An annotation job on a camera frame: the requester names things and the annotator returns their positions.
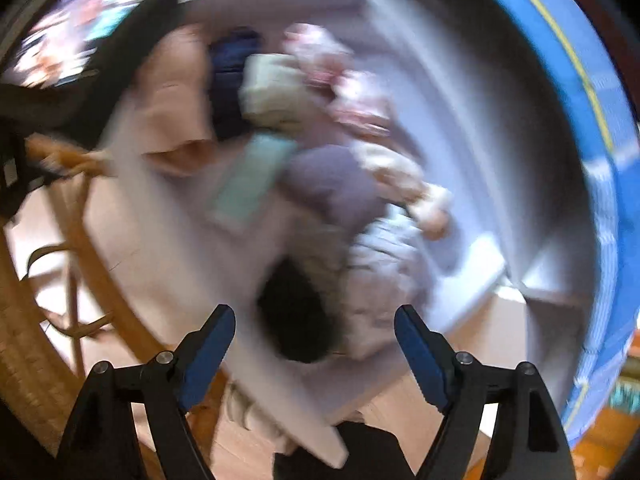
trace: screen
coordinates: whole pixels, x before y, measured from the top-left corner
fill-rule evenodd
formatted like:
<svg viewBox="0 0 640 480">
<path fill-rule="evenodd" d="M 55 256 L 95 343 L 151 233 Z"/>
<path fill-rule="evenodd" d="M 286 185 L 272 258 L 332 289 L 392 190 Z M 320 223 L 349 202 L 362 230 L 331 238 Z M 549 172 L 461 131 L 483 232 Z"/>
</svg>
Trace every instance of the screen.
<svg viewBox="0 0 640 480">
<path fill-rule="evenodd" d="M 2 82 L 46 88 L 78 78 L 100 40 L 142 0 L 58 0 L 20 42 Z"/>
</svg>

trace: purple cloth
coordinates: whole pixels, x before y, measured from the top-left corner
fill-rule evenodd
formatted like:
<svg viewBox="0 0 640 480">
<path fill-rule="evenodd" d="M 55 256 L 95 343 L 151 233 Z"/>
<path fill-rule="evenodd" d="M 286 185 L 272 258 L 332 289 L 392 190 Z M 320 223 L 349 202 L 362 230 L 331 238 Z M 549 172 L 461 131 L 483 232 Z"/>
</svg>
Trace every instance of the purple cloth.
<svg viewBox="0 0 640 480">
<path fill-rule="evenodd" d="M 375 180 L 345 146 L 329 144 L 300 152 L 289 162 L 281 183 L 293 200 L 350 237 L 385 215 Z"/>
</svg>

